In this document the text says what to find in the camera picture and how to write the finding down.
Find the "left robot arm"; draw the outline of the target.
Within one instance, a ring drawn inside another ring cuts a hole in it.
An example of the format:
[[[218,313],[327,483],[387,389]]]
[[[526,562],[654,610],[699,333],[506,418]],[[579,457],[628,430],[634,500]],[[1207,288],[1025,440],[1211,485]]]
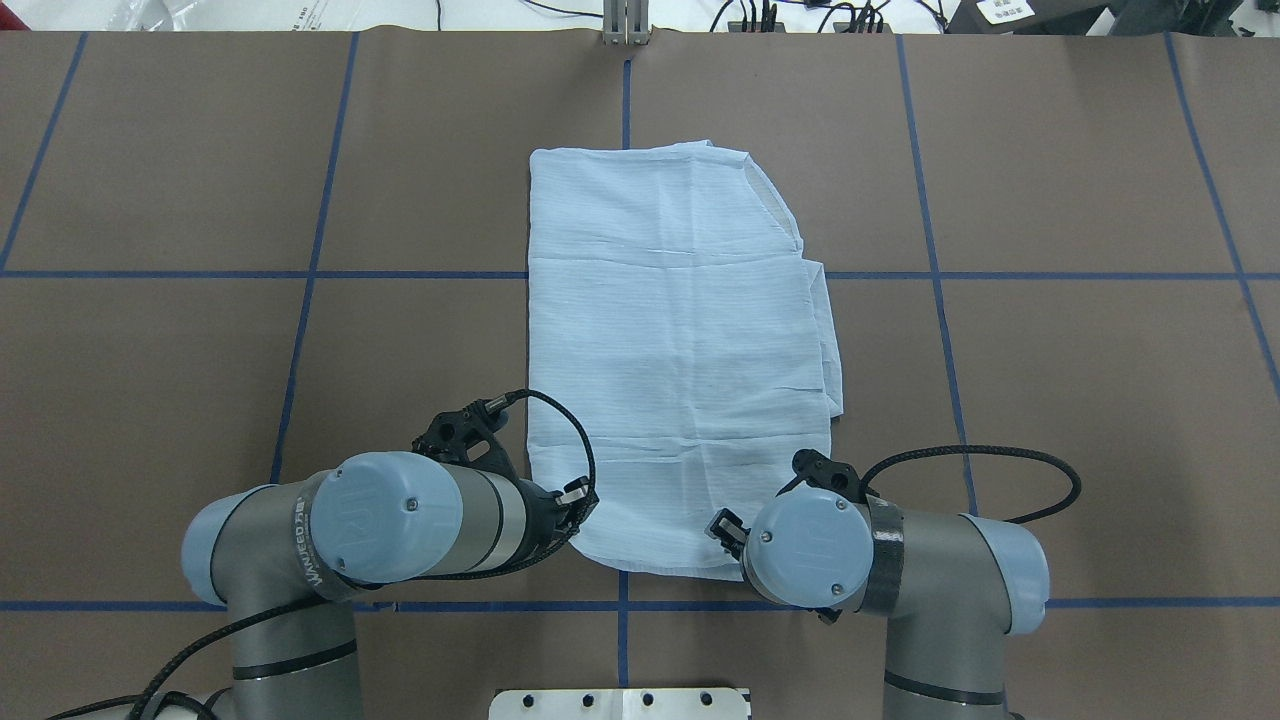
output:
[[[212,711],[362,717],[356,600],[522,571],[562,548],[595,503],[586,477],[545,489],[402,451],[211,502],[186,530],[180,566],[195,594],[230,618],[233,682]]]

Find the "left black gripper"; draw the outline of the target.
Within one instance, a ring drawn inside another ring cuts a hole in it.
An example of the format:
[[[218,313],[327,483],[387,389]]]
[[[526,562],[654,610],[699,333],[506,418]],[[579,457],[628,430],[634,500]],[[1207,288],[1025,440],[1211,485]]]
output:
[[[572,480],[562,489],[545,489],[521,479],[517,489],[525,507],[525,529],[516,566],[532,566],[556,553],[580,533],[599,502],[594,480]]]

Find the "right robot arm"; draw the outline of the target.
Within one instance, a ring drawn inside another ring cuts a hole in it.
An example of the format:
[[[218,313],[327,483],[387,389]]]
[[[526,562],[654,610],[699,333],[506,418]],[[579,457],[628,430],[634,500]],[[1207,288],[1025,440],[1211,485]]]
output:
[[[772,603],[833,623],[886,620],[886,719],[1010,719],[1006,644],[1044,620],[1050,565],[1033,533],[970,514],[906,511],[799,486],[707,534]]]

